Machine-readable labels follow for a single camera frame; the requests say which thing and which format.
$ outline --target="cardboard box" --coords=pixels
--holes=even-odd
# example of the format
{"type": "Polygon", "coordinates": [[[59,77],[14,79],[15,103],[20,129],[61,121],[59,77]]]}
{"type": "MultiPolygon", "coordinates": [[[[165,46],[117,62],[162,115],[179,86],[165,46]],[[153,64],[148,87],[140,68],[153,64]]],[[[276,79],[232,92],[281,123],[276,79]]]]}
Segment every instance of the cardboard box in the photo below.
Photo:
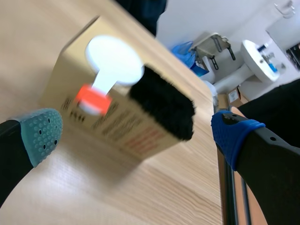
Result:
{"type": "Polygon", "coordinates": [[[240,107],[248,102],[238,87],[228,92],[228,94],[217,95],[217,98],[219,109],[226,109],[229,105],[240,107]]]}
{"type": "MultiPolygon", "coordinates": [[[[136,32],[145,32],[135,27],[136,32]]],[[[111,35],[127,42],[141,57],[177,90],[186,92],[172,80],[171,65],[163,67],[135,40],[136,34],[120,31],[116,22],[104,16],[92,20],[61,51],[54,66],[50,81],[41,98],[41,104],[59,110],[64,123],[69,123],[100,140],[105,140],[122,151],[140,159],[150,157],[177,143],[179,139],[168,133],[141,107],[128,97],[128,88],[114,85],[109,96],[112,103],[106,115],[93,116],[85,113],[74,101],[84,83],[93,83],[96,73],[85,58],[85,49],[97,35],[111,35]]]]}

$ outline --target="white plastic knob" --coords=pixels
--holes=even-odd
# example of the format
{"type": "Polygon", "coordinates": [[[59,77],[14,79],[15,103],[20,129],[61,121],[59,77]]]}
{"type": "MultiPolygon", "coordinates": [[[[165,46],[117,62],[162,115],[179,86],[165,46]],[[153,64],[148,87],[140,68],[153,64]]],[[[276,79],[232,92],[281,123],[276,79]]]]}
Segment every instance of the white plastic knob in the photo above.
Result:
{"type": "MultiPolygon", "coordinates": [[[[107,95],[114,84],[131,86],[144,73],[143,62],[127,43],[113,36],[94,37],[85,50],[86,59],[97,73],[92,89],[107,95]]],[[[99,114],[94,107],[81,103],[81,108],[91,114],[99,114]]]]}

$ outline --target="white wall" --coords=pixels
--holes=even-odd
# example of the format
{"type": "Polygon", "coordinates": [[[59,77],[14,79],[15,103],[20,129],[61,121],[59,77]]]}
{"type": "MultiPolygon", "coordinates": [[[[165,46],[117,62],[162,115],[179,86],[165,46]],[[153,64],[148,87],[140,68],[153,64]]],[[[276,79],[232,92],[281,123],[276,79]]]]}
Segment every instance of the white wall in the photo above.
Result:
{"type": "Polygon", "coordinates": [[[168,0],[158,21],[157,39],[167,47],[204,32],[229,36],[273,0],[168,0]]]}
{"type": "MultiPolygon", "coordinates": [[[[235,52],[237,60],[232,61],[226,52],[217,56],[216,60],[220,68],[216,71],[217,80],[229,75],[243,64],[243,59],[239,52],[242,40],[248,39],[259,45],[268,42],[270,40],[270,36],[266,32],[266,29],[279,18],[281,18],[281,14],[277,12],[274,8],[273,2],[271,2],[258,10],[255,15],[253,15],[246,23],[230,35],[229,40],[232,43],[232,49],[235,52]]],[[[274,52],[275,57],[287,66],[287,70],[276,82],[271,84],[262,83],[254,76],[246,80],[241,85],[241,91],[250,100],[261,96],[281,84],[289,83],[300,78],[300,73],[294,68],[275,43],[270,45],[268,51],[274,52]]]]}
{"type": "Polygon", "coordinates": [[[290,19],[280,18],[267,29],[276,44],[284,51],[300,42],[299,12],[300,10],[290,19]]]}

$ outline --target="teal rubber gripper pad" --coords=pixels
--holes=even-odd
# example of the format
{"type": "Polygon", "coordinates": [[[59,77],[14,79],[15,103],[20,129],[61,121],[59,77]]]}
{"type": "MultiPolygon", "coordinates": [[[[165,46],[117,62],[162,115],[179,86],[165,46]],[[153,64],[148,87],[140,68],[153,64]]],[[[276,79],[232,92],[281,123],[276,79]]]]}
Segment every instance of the teal rubber gripper pad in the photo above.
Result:
{"type": "Polygon", "coordinates": [[[50,155],[60,140],[60,113],[55,109],[45,108],[12,119],[20,122],[25,149],[31,164],[36,167],[50,155]]]}

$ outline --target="faucet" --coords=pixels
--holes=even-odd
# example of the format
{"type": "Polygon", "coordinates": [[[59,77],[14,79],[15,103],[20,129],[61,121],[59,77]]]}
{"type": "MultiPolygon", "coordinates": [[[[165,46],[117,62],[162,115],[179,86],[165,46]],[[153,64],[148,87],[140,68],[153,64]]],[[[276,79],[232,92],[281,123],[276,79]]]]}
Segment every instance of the faucet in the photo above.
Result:
{"type": "Polygon", "coordinates": [[[270,59],[274,58],[275,55],[273,52],[271,52],[270,54],[262,55],[262,57],[268,64],[270,64],[270,59]]]}

